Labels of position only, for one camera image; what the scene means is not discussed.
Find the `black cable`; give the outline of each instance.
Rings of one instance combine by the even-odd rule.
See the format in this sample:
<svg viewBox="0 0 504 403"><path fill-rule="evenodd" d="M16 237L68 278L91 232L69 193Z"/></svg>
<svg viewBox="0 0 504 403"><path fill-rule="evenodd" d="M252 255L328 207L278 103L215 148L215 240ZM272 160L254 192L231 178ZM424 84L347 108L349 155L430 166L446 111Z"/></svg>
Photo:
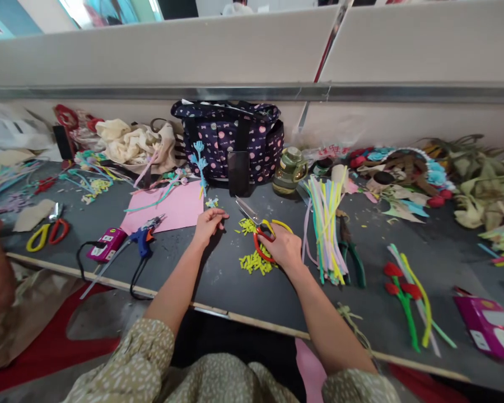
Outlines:
<svg viewBox="0 0 504 403"><path fill-rule="evenodd" d="M139 296L138 294L136 294L134 291L133 291L133 288L134 286L136 285L136 282L138 281L138 279L140 278L140 275L142 274L142 272L144 271L144 268L146 267L146 263L147 261L149 260L148 257L143 257L140 259L140 263L138 264L138 267L136 268L136 270L134 271L134 274L133 274L133 279L130 281L130 288L129 288L129 292L130 292L130 295L134 298L134 299L137 299L139 301L146 301L148 299L151 299L151 298L147 298L147 297L142 297L142 296Z"/></svg>
<svg viewBox="0 0 504 403"><path fill-rule="evenodd" d="M78 268L80 269L80 276L82 277L82 280L87 281L86 277L84 277L84 266L82 266L82 262L80 261L80 252L82 251L82 248L85 247L86 245L92 245L98 248L104 248L106 244L101 241L88 241L84 242L80 248L77 249L77 265Z"/></svg>

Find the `polka dot bag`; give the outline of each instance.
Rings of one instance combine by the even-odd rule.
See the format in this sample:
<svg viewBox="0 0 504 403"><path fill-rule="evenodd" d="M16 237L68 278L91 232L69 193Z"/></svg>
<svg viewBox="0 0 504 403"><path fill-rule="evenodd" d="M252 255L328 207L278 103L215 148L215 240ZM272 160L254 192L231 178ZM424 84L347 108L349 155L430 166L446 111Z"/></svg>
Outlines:
<svg viewBox="0 0 504 403"><path fill-rule="evenodd" d="M284 148L284 124L275 105L182 100L173 105L171 113L181 119L185 154L196 174L198 167L190 159L196 154L193 143L200 140L205 146L202 157L207 160L207 179L227 180L228 152L244 151L238 149L239 143L250 155L250 181L262 183L273 176Z"/></svg>

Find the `green pliers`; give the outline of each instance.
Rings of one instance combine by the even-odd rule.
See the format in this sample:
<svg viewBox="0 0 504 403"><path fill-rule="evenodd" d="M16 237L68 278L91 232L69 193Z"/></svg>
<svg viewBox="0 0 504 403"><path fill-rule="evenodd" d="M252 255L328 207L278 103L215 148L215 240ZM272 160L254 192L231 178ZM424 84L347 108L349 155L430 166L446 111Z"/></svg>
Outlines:
<svg viewBox="0 0 504 403"><path fill-rule="evenodd" d="M351 240L351 233L349 232L349 228L347 228L346 221L343 217L340 217L340 238L342 241L338 244L340 247L340 251L342 252L342 258L347 262L347 251L353 260L353 266L355 272L357 274L357 284L360 288L366 288L366 273L364 272L364 265L362 263L362 259L358 255L355 244ZM351 279L347 276L347 284L351 283Z"/></svg>

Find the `floor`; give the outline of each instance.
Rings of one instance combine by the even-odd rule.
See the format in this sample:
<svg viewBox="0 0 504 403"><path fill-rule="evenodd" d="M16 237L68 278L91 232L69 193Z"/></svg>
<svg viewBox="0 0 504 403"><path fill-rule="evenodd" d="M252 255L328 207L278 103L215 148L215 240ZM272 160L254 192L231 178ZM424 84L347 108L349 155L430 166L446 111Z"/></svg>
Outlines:
<svg viewBox="0 0 504 403"><path fill-rule="evenodd" d="M129 293L120 290L96 294L81 305L73 315L67 335L72 340L123 335L142 316L148 304L149 302L137 301ZM108 355L99 357L1 392L0 403L56 403L62 401L79 375L105 363L108 357ZM397 379L389 376L385 365L382 367L382 372L389 377L403 403L419 401Z"/></svg>

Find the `craft table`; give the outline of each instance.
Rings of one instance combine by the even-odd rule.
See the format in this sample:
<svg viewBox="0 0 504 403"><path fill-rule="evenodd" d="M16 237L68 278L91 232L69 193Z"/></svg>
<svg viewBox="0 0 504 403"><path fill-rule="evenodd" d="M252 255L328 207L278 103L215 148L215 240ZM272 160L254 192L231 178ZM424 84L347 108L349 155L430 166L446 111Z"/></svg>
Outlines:
<svg viewBox="0 0 504 403"><path fill-rule="evenodd" d="M59 164L47 163L32 179L43 179L57 172ZM25 263L79 276L75 260L78 247L86 241L97 240L107 228L120 225L132 188L125 183L116 184L90 205L80 201L82 192L78 189L59 181L46 193L34 197L34 201L49 198L66 204L63 218L71 224L71 231L63 242L28 253L25 245L31 233L14 233L3 239L8 255ZM0 201L6 196L7 193L2 195ZM239 322L309 338L297 295L283 271L275 269L262 276L260 271L250 275L240 268L239 258L253 253L254 243L251 235L234 231L241 229L239 220L243 218L235 200L223 189L209 189L208 196L218 197L219 206L225 208L230 219L225 222L224 234L212 240L204 255L192 305ZM306 209L302 200L276 196L271 185L266 184L254 190L249 202L266 217L285 222L295 234L303 236ZM330 283L322 288L333 304L349 305L353 313L363 317L355 321L371 342L377 358L504 391L504 362L497 362L476 349L452 300L452 286L458 285L504 306L504 268L491 265L489 256L477 246L478 231L458 226L448 207L431 211L426 224L406 221L389 224L386 220L390 217L380 212L386 211L387 206L374 205L362 194L346 195L342 209L350 217L348 227L366 269L367 288L336 287ZM10 226L14 218L11 214L3 217ZM158 291L193 233L194 227L189 227L155 234L153 257L137 283L138 292L154 295ZM315 256L312 220L308 234L311 253ZM429 295L434 320L458 345L452 349L437 335L442 358L436 357L431 347L420 354L411 348L401 304L384 289L387 277L382 270L388 260L393 260L386 249L390 243L395 243L407 255ZM83 250L83 262L87 271L93 271L96 264L84 257L87 251L88 247ZM305 263L319 281L317 268L308 258ZM128 290L137 265L137 247L131 245L108 268L102 282ZM424 327L416 308L413 315L421 338Z"/></svg>

